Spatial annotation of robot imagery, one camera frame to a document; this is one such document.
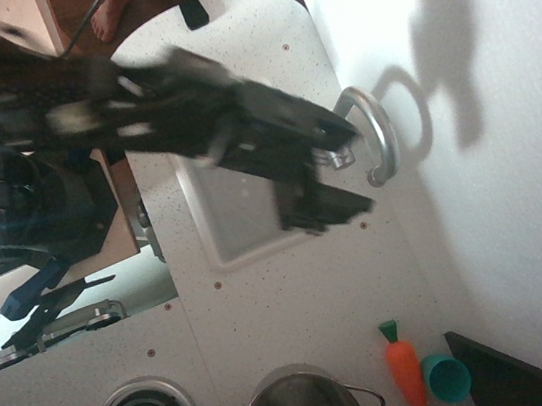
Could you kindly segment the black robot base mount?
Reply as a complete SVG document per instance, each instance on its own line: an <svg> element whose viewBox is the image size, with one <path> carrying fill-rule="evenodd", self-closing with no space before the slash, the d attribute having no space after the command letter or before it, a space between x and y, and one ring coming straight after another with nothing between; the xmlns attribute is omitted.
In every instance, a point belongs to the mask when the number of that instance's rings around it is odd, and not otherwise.
<svg viewBox="0 0 542 406"><path fill-rule="evenodd" d="M118 203L89 150L0 147L0 276L99 253Z"/></svg>

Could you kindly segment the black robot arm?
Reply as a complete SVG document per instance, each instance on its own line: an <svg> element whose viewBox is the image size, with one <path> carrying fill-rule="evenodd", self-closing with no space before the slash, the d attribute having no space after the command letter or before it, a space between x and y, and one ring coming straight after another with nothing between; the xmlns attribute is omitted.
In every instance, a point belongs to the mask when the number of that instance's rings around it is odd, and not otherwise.
<svg viewBox="0 0 542 406"><path fill-rule="evenodd" d="M320 233L372 208L369 197L322 184L316 151L357 129L330 110L240 78L172 47L157 62L33 51L0 28L0 145L167 153L270 180L286 230Z"/></svg>

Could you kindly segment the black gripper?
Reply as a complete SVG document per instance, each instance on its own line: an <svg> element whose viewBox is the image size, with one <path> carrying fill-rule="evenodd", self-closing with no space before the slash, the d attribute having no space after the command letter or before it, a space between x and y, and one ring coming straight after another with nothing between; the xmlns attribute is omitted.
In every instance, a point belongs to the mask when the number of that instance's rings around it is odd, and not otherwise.
<svg viewBox="0 0 542 406"><path fill-rule="evenodd" d="M372 210L374 201L318 181L313 151L350 143L356 127L334 112L251 81L224 92L204 151L212 166L274 180L279 227L320 235Z"/></svg>

